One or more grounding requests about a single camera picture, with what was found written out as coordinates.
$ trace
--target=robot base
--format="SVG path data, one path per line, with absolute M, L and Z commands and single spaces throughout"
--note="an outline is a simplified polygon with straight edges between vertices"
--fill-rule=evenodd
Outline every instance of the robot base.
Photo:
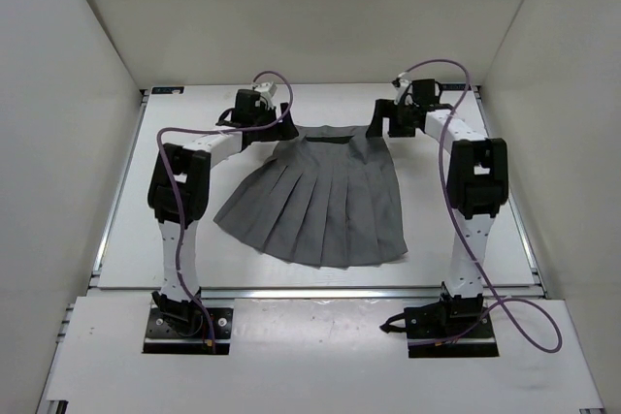
M 493 358 L 499 356 L 489 315 L 456 342 L 440 345 L 416 345 L 416 342 L 460 334 L 474 322 L 451 323 L 450 330 L 448 330 L 446 324 L 443 323 L 445 307 L 442 302 L 421 307 L 406 307 L 404 316 L 410 358 Z
M 213 320 L 215 333 L 215 355 L 229 354 L 231 331 L 233 328 L 233 309 L 230 307 L 208 307 Z M 201 354 L 213 356 L 214 353 L 203 339 L 202 328 L 193 335 L 176 332 L 164 318 L 157 306 L 152 306 L 148 314 L 143 353 L 148 354 Z

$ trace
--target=white table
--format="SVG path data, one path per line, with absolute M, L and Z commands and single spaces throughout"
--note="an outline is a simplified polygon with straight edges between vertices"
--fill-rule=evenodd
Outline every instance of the white table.
M 500 357 L 408 359 L 402 334 L 377 326 L 400 301 L 236 300 L 228 356 L 142 354 L 147 292 L 78 299 L 51 375 L 50 400 L 82 413 L 545 413 L 599 408 L 563 302 L 539 301 L 565 345 L 544 355 L 500 311 Z M 530 307 L 511 306 L 539 343 L 555 344 Z
M 211 129 L 221 112 L 234 105 L 241 86 L 187 86 L 179 95 L 151 95 L 136 142 L 129 172 L 110 231 L 99 281 L 101 289 L 155 289 L 162 281 L 162 244 L 153 212 L 147 205 L 157 154 L 156 132 L 164 126 Z M 367 125 L 375 99 L 391 98 L 389 84 L 295 85 L 293 119 L 305 126 Z M 460 92 L 443 94 L 455 103 Z M 284 86 L 276 102 L 287 100 Z M 474 94 L 469 93 L 459 114 L 475 130 L 485 131 Z M 195 137 L 170 135 L 168 142 Z M 453 230 L 441 196 L 438 144 L 416 138 L 386 137 L 401 187 L 404 233 L 409 253 L 379 267 L 338 270 L 287 264 L 260 254 L 231 238 L 212 221 L 238 184 L 271 154 L 274 143 L 253 144 L 212 171 L 210 203 L 197 233 L 197 272 L 203 288 L 367 288 L 430 287 L 446 279 Z M 485 262 L 500 286 L 534 283 L 522 238 L 511 207 L 504 206 L 489 237 Z

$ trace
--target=garment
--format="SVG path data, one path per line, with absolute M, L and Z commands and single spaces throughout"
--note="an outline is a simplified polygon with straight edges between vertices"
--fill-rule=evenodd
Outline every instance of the garment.
M 231 195 L 214 221 L 288 262 L 371 266 L 408 251 L 395 168 L 366 126 L 298 127 Z

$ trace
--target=gray wall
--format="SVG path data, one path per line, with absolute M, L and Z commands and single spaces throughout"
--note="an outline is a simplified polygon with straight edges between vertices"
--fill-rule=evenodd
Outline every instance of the gray wall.
M 481 82 L 521 0 L 92 0 L 141 87 L 248 82 L 387 82 L 446 56 Z M 462 80 L 450 67 L 428 76 Z
M 525 0 L 484 83 L 554 297 L 621 412 L 621 0 Z
M 85 0 L 0 0 L 0 412 L 34 412 L 140 94 Z

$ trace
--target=gray fabric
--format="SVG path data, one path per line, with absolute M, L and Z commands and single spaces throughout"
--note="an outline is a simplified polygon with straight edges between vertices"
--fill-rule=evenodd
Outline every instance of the gray fabric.
M 215 216 L 239 241 L 288 262 L 372 266 L 408 251 L 399 182 L 367 127 L 298 127 Z

